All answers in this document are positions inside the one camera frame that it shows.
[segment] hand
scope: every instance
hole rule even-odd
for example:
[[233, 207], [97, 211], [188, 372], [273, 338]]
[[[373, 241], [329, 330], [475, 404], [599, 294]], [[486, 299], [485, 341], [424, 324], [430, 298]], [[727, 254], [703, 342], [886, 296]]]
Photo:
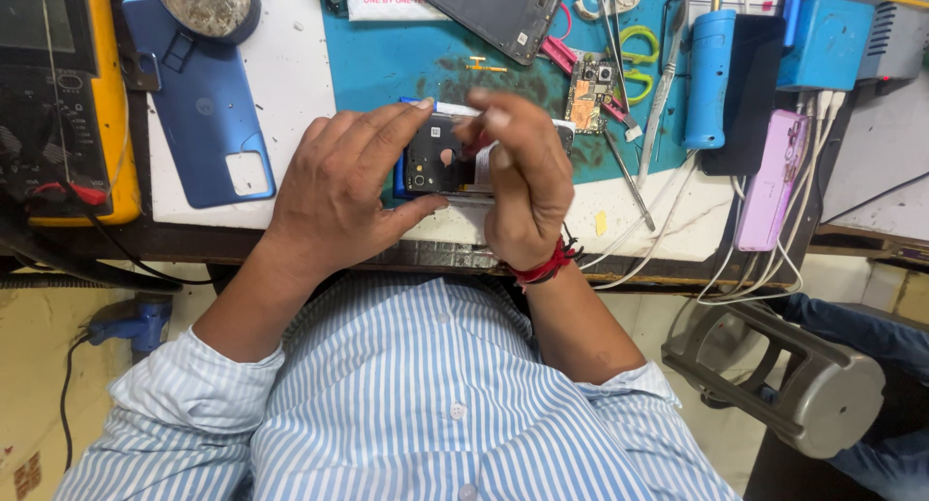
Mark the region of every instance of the hand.
[[396, 243], [448, 200], [433, 194], [384, 209], [381, 187], [433, 100], [318, 118], [303, 134], [262, 238], [278, 269], [310, 290]]
[[496, 205], [484, 236], [498, 258], [517, 270], [552, 257], [574, 198], [573, 169], [552, 119], [539, 106], [508, 92], [472, 89], [468, 103], [484, 113], [459, 124], [466, 144], [485, 132], [500, 145], [491, 151]]

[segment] blue soldering iron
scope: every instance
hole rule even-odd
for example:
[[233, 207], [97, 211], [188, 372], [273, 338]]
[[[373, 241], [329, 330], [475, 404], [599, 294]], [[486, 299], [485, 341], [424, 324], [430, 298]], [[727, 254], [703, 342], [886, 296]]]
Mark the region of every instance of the blue soldering iron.
[[698, 16], [692, 30], [690, 99], [684, 130], [684, 147], [689, 150], [719, 149], [726, 144], [723, 105], [729, 84], [736, 12], [720, 10], [720, 4], [721, 0], [713, 0], [713, 10]]
[[111, 337], [131, 340], [133, 364], [138, 363], [167, 340], [171, 319], [171, 296], [137, 293], [135, 298], [100, 308], [87, 325], [90, 344]]

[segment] circuit board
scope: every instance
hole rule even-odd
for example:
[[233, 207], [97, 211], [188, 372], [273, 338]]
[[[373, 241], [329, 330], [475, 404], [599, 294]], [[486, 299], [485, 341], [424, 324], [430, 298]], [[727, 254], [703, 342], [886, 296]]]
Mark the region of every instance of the circuit board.
[[610, 62], [579, 60], [574, 64], [565, 120], [575, 123], [576, 133], [599, 135], [607, 128], [607, 118], [600, 105], [609, 104], [613, 100], [615, 69], [615, 65]]

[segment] sticker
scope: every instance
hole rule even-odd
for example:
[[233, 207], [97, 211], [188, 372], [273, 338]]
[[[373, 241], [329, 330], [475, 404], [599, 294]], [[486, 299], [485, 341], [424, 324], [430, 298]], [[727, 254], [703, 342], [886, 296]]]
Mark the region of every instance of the sticker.
[[600, 211], [594, 216], [594, 220], [597, 221], [597, 235], [603, 236], [603, 233], [607, 231], [607, 213]]
[[491, 184], [491, 150], [494, 144], [480, 150], [474, 159], [474, 183], [475, 185]]

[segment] jeans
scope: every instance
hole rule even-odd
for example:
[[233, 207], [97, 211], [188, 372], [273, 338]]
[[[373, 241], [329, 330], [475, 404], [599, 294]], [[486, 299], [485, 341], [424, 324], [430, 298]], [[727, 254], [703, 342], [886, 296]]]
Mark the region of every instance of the jeans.
[[[880, 364], [900, 367], [929, 386], [929, 334], [801, 293], [791, 296], [783, 317], [827, 341], [867, 354]], [[876, 445], [859, 441], [827, 461], [885, 499], [929, 500], [929, 428]]]

